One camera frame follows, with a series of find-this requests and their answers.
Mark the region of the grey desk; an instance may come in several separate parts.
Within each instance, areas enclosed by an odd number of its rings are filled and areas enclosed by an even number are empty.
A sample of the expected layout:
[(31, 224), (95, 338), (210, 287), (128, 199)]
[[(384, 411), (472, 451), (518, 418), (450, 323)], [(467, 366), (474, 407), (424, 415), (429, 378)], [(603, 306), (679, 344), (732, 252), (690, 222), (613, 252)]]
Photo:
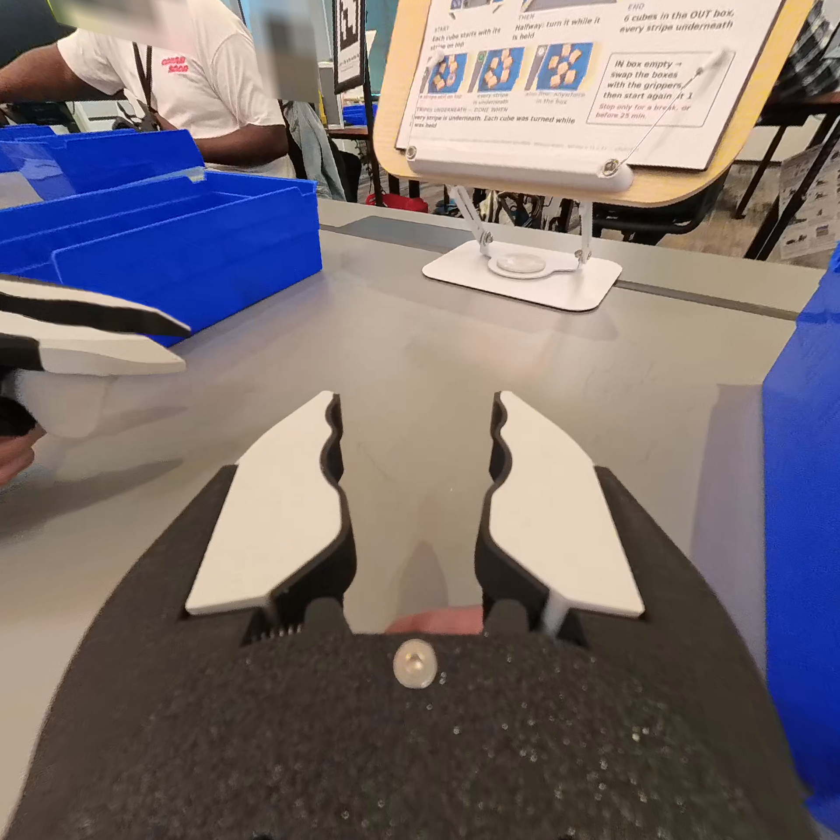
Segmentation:
[(220, 466), (324, 390), (343, 409), (355, 631), (478, 602), (492, 398), (509, 390), (622, 481), (764, 667), (761, 385), (823, 271), (601, 239), (620, 279), (565, 313), (425, 278), (469, 236), (455, 220), (319, 215), (320, 273), (181, 344), (184, 373), (112, 385), (90, 436), (42, 439), (2, 492), (3, 831), (102, 603)]

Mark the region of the black office chair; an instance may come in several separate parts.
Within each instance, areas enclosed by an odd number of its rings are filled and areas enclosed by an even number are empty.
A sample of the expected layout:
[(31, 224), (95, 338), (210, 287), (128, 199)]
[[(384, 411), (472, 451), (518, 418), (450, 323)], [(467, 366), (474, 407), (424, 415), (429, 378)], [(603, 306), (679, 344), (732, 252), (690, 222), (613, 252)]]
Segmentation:
[(730, 170), (697, 194), (659, 207), (631, 207), (596, 203), (594, 237), (604, 230), (621, 233), (623, 241), (656, 246), (667, 235), (686, 235), (697, 229), (716, 205)]

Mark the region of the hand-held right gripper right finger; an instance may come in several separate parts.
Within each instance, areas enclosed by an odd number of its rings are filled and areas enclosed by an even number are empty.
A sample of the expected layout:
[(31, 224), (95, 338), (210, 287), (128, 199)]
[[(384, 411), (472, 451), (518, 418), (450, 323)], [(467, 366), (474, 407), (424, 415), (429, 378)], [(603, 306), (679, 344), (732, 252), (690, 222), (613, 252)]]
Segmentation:
[(501, 602), (550, 637), (572, 611), (642, 618), (643, 597), (583, 447), (514, 392), (494, 395), (490, 439), (476, 537), (484, 625)]

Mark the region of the printed instruction sheet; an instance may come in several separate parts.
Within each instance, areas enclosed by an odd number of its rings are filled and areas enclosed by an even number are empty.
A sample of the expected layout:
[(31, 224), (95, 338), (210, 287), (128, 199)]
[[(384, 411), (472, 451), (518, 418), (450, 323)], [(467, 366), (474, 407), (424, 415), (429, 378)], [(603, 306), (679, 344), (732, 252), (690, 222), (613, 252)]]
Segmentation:
[(397, 148), (417, 173), (705, 170), (782, 2), (432, 2)]

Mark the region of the person's left hand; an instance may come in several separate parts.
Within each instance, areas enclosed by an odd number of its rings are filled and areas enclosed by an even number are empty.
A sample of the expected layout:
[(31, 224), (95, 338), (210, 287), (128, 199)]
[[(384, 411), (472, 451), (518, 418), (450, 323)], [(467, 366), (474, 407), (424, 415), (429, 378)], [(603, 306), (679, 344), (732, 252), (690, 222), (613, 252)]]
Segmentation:
[(4, 487), (35, 460), (35, 445), (45, 430), (35, 425), (26, 434), (1, 436), (1, 487)]

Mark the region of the black white plaid cloth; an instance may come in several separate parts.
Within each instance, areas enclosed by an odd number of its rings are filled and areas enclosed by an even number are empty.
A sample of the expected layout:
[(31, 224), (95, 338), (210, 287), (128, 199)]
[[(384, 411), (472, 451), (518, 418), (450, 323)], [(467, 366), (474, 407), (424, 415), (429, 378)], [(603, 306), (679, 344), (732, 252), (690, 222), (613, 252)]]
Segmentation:
[(832, 33), (823, 1), (813, 2), (773, 88), (777, 100), (813, 98), (838, 91), (838, 59), (826, 57)]

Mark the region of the printed paper sheet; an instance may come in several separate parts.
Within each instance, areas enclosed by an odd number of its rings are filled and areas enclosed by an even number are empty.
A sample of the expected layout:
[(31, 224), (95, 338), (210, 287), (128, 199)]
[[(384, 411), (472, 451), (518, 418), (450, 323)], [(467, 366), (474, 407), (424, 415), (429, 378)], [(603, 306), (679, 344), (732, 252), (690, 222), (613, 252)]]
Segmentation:
[[(787, 206), (822, 146), (804, 150), (782, 162), (780, 210)], [(839, 236), (839, 148), (829, 154), (809, 187), (801, 208), (780, 237), (780, 259), (794, 259), (833, 252)]]

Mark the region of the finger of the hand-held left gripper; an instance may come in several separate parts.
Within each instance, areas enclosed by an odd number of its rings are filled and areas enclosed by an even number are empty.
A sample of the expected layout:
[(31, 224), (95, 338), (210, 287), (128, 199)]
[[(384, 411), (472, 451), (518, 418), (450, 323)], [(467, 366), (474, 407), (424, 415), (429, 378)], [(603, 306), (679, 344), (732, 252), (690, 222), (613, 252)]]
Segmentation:
[(47, 434), (84, 438), (120, 377), (170, 375), (184, 360), (143, 335), (63, 327), (2, 313), (2, 377)]
[(1, 276), (1, 311), (63, 327), (109, 333), (185, 339), (193, 332), (156, 308), (20, 276)]

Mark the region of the red bag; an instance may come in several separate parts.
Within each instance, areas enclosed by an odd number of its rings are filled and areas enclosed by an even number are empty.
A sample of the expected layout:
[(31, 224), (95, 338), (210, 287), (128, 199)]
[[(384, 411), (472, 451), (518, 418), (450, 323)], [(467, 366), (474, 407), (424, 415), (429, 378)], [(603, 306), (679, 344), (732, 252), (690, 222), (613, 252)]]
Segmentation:
[(428, 214), (429, 212), (428, 204), (419, 196), (403, 196), (401, 194), (385, 192), (381, 195), (381, 201), (378, 203), (376, 195), (371, 193), (366, 197), (364, 203), (368, 206), (386, 207), (404, 212), (419, 214)]

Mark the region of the person's right hand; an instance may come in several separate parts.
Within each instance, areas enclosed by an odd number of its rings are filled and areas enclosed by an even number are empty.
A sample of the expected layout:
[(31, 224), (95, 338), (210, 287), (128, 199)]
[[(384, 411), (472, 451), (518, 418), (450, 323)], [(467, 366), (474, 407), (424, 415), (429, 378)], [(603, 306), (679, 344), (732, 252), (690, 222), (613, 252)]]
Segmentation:
[(386, 634), (479, 635), (484, 614), (481, 605), (448, 606), (403, 616), (386, 628)]

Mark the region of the black and white tag poster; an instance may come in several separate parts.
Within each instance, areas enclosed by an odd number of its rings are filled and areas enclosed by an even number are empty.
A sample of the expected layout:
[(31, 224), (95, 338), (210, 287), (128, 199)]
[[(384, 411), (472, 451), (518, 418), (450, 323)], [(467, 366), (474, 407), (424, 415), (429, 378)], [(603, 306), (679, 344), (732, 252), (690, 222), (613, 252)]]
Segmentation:
[(334, 91), (360, 88), (366, 72), (365, 1), (332, 1)]

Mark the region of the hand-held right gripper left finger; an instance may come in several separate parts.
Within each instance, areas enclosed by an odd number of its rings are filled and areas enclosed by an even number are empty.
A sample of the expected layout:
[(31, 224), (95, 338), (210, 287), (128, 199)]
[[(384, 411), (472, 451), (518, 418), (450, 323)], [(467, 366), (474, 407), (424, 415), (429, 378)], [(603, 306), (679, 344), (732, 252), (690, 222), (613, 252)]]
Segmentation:
[(340, 394), (319, 392), (236, 460), (185, 600), (189, 617), (259, 612), (292, 629), (316, 601), (343, 606), (356, 550), (342, 436)]

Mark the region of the grey blue jacket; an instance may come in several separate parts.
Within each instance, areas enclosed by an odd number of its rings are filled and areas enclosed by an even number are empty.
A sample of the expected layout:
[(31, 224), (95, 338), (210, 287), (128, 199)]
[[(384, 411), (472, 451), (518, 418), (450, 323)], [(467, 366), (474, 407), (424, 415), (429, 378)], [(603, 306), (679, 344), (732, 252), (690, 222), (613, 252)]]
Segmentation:
[(297, 177), (314, 182), (320, 197), (346, 201), (341, 170), (319, 113), (308, 102), (279, 100), (279, 105)]

